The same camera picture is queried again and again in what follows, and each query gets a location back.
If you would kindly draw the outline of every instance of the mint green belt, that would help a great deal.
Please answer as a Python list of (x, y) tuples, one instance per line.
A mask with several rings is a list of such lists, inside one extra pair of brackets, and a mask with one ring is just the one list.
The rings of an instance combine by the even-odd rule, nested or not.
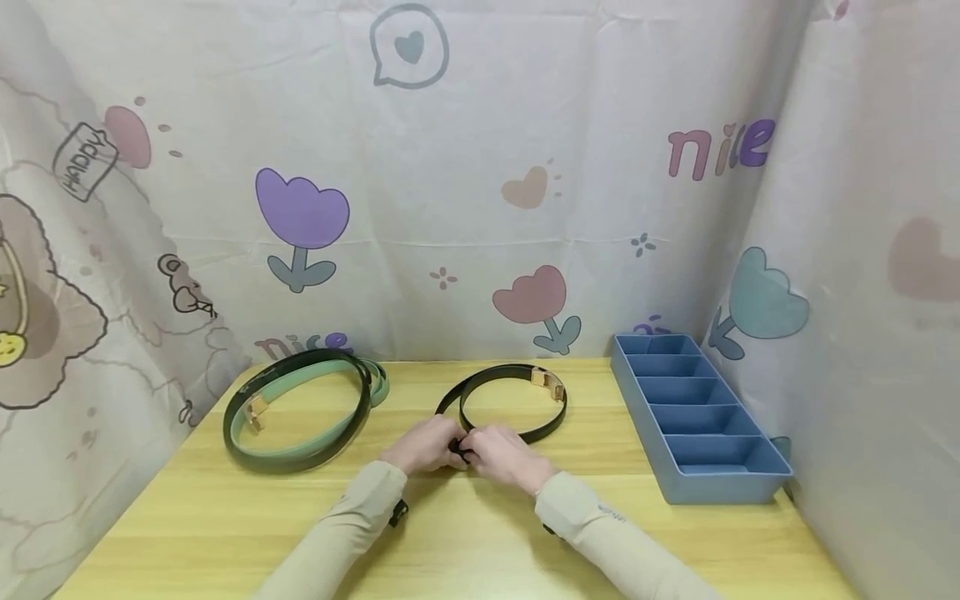
[[(351, 370), (360, 377), (357, 407), (323, 434), (281, 450), (254, 450), (240, 444), (240, 430), (244, 424), (250, 425), (256, 433), (264, 428), (260, 415), (274, 400), (316, 377)], [(224, 445), (233, 460), (252, 471), (283, 474), (316, 468), (349, 444), (371, 408), (383, 402), (389, 392), (387, 373), (372, 360), (332, 348), (294, 354), (254, 375), (233, 395), (224, 413)]]

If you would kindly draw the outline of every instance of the table surface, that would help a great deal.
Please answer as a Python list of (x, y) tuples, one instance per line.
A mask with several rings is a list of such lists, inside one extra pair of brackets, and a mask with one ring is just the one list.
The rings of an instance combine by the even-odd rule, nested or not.
[[(536, 362), (564, 381), (570, 398), (566, 421), (537, 450), (584, 478), (725, 598), (856, 598), (783, 492), (763, 506), (666, 504), (608, 359)], [(454, 384), (491, 364), (385, 364), (390, 395), (350, 446), (323, 467), (292, 476), (251, 474), (229, 459), (221, 398), (57, 600), (248, 598), (360, 467), (430, 416)], [(243, 373), (225, 397), (256, 371)], [(264, 414), (266, 429), (245, 443), (281, 447), (316, 435), (352, 410), (354, 379), (334, 373), (298, 387), (274, 402)], [(468, 404), (474, 423), (498, 420), (517, 429), (554, 411), (543, 389), (516, 380), (484, 385)], [(448, 471), (411, 479), (410, 513), (354, 566), (338, 598), (621, 597), (596, 567), (543, 531), (528, 498)]]

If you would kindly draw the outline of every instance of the beige sleeve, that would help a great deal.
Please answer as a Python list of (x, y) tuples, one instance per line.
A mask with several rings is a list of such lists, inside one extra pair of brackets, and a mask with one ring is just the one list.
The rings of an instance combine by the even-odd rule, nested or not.
[(630, 600), (716, 600), (704, 580), (567, 472), (537, 494), (544, 525), (596, 564)]
[(382, 461), (363, 467), (347, 491), (253, 595), (253, 600), (328, 600), (393, 515), (407, 476)]

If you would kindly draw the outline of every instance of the plastic tray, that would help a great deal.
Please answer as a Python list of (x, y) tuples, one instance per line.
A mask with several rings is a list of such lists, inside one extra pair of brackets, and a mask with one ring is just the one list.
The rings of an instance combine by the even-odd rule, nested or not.
[(764, 504), (793, 476), (689, 336), (614, 336), (611, 369), (668, 503)]

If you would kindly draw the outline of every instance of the metal buckle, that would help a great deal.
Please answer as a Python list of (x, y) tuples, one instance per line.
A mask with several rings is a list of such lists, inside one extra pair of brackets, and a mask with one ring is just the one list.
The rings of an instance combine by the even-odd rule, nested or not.
[(268, 408), (270, 408), (270, 404), (260, 394), (252, 397), (249, 402), (244, 404), (244, 416), (247, 417), (247, 423), (253, 428), (253, 433), (260, 433), (266, 428), (266, 425), (260, 420), (260, 415), (266, 412)]
[(534, 367), (531, 369), (530, 383), (549, 390), (550, 397), (552, 397), (555, 401), (563, 401), (564, 383), (557, 375), (553, 374), (547, 369), (542, 369), (540, 367)]

